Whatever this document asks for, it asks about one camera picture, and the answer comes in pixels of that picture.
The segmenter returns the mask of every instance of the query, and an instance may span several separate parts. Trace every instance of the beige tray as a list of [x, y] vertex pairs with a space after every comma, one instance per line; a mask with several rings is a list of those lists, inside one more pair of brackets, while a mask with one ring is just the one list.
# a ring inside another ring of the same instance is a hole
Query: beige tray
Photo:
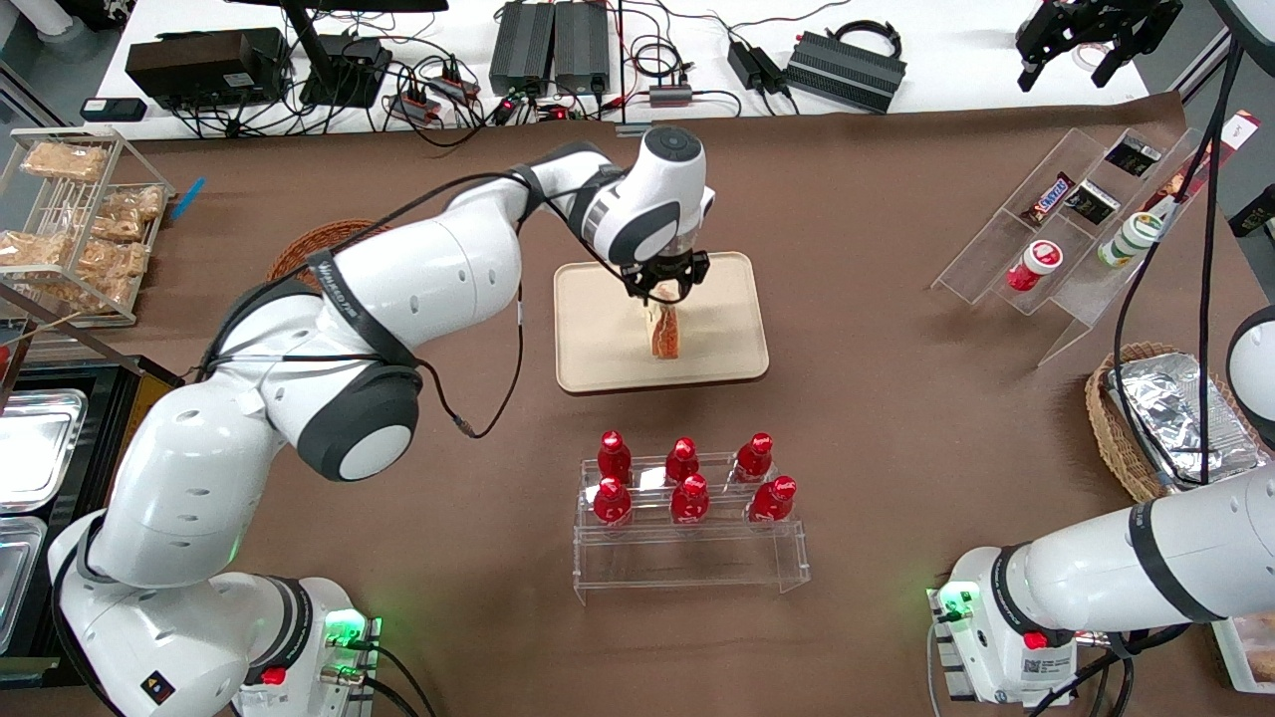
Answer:
[[704, 283], [677, 306], [681, 356], [650, 355], [641, 300], [597, 263], [566, 264], [553, 274], [558, 385], [599, 393], [667, 385], [741, 381], [770, 366], [752, 262], [710, 254]]

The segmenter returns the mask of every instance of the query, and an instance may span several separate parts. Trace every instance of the brown tablecloth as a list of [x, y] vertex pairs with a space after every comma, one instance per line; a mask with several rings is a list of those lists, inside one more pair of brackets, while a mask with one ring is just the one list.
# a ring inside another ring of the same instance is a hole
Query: brown tablecloth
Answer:
[[[338, 580], [385, 617], [385, 644], [448, 717], [928, 714], [924, 588], [965, 550], [1030, 540], [1128, 499], [1098, 458], [1081, 393], [1114, 316], [1034, 370], [1065, 316], [1025, 318], [994, 297], [972, 309], [927, 287], [1067, 128], [1108, 142], [1126, 125], [1176, 137], [1182, 110], [1164, 96], [1107, 108], [687, 122], [718, 191], [703, 246], [743, 251], [756, 270], [770, 344], [762, 380], [564, 394], [552, 276], [583, 253], [541, 214], [523, 239], [527, 365], [496, 432], [465, 439], [426, 390], [411, 452], [374, 480], [330, 484], [286, 449], [233, 569]], [[106, 336], [181, 371], [229, 301], [306, 230], [375, 218], [448, 179], [579, 138], [618, 163], [638, 152], [611, 125], [586, 122], [483, 131], [446, 158], [409, 134], [143, 145], [178, 186], [201, 175], [208, 184], [158, 237], [139, 324]], [[1202, 216], [1200, 202], [1160, 253], [1130, 341], [1193, 346]], [[1264, 304], [1229, 233], [1214, 291], [1220, 362], [1235, 324]], [[476, 422], [505, 390], [513, 327], [506, 313], [418, 351]], [[578, 462], [612, 427], [639, 453], [682, 434], [732, 450], [771, 431], [776, 459], [801, 482], [812, 582], [787, 596], [594, 593], [581, 607], [571, 592]], [[1270, 700], [1220, 685], [1204, 634], [1139, 658], [1131, 717], [1270, 714]], [[391, 670], [385, 677], [405, 686]], [[91, 702], [82, 689], [3, 693], [0, 711], [105, 714]]]

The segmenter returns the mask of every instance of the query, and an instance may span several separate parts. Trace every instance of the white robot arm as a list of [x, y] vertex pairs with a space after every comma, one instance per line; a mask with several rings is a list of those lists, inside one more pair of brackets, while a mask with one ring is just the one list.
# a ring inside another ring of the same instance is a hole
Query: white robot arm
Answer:
[[394, 463], [417, 421], [412, 348], [510, 304], [515, 226], [537, 208], [636, 277], [631, 292], [657, 267], [685, 279], [685, 293], [706, 269], [692, 251], [713, 199], [704, 181], [704, 148], [677, 128], [648, 131], [627, 172], [593, 145], [569, 145], [432, 219], [312, 256], [321, 295], [283, 282], [237, 302], [208, 380], [150, 410], [110, 508], [48, 551], [57, 607], [106, 697], [127, 717], [212, 716], [232, 698], [245, 717], [342, 714], [333, 709], [344, 709], [358, 656], [340, 643], [370, 634], [346, 593], [320, 578], [218, 575], [275, 453], [291, 443], [334, 481]]
[[1275, 610], [1275, 464], [1033, 542], [974, 549], [938, 605], [956, 617], [952, 642], [977, 697], [1028, 707], [1075, 672], [1076, 633]]

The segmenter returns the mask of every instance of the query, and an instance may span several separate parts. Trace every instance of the red button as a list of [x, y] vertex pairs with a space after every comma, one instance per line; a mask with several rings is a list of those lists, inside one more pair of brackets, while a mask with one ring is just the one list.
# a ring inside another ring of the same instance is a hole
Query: red button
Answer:
[[261, 684], [263, 685], [282, 685], [283, 679], [288, 676], [288, 671], [283, 667], [266, 667], [261, 670]]
[[1028, 649], [1043, 649], [1049, 647], [1049, 638], [1043, 633], [1028, 633], [1023, 635], [1023, 644], [1028, 646]]

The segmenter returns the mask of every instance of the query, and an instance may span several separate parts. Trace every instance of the wicker basket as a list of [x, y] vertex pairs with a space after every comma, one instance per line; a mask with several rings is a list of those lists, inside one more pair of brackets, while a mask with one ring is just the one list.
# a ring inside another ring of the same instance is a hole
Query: wicker basket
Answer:
[[[1128, 343], [1121, 348], [1121, 361], [1137, 361], [1139, 358], [1150, 358], [1174, 351], [1177, 350], [1167, 343]], [[1151, 467], [1132, 432], [1130, 432], [1119, 406], [1116, 406], [1107, 395], [1103, 378], [1107, 375], [1107, 371], [1112, 370], [1113, 365], [1112, 355], [1108, 353], [1107, 360], [1085, 381], [1085, 408], [1089, 410], [1089, 425], [1094, 427], [1094, 438], [1098, 440], [1098, 453], [1102, 454], [1103, 462], [1107, 463], [1111, 472], [1119, 480], [1119, 484], [1125, 486], [1125, 490], [1133, 496], [1133, 500], [1142, 503], [1163, 495], [1163, 487], [1155, 477], [1155, 468]], [[1261, 445], [1262, 443], [1257, 438], [1257, 432], [1248, 425], [1248, 421], [1244, 420], [1243, 413], [1235, 404], [1235, 397], [1230, 393], [1230, 387], [1216, 374], [1210, 373], [1209, 375], [1223, 398], [1227, 399], [1230, 410], [1239, 417], [1250, 438], [1252, 438], [1253, 443]]]
[[[329, 225], [324, 225], [321, 227], [310, 230], [309, 232], [303, 233], [300, 239], [289, 244], [288, 248], [283, 250], [283, 254], [279, 254], [279, 258], [274, 260], [274, 265], [270, 267], [270, 272], [265, 276], [266, 281], [277, 279], [283, 274], [291, 272], [292, 269], [305, 265], [306, 256], [314, 254], [315, 251], [319, 251], [320, 249], [329, 249], [332, 246], [335, 246], [338, 241], [342, 241], [347, 239], [349, 235], [357, 231], [362, 231], [372, 226], [374, 223], [376, 222], [371, 219], [343, 219], [340, 222], [332, 222]], [[358, 241], [362, 241], [370, 236], [376, 236], [391, 228], [393, 228], [391, 226], [385, 225], [384, 227], [379, 227], [374, 231], [367, 232], [367, 236], [360, 237]], [[305, 269], [303, 272], [297, 274], [297, 278], [310, 285], [314, 288], [319, 288], [319, 282], [315, 281], [315, 277], [312, 273], [310, 273], [310, 269]]]

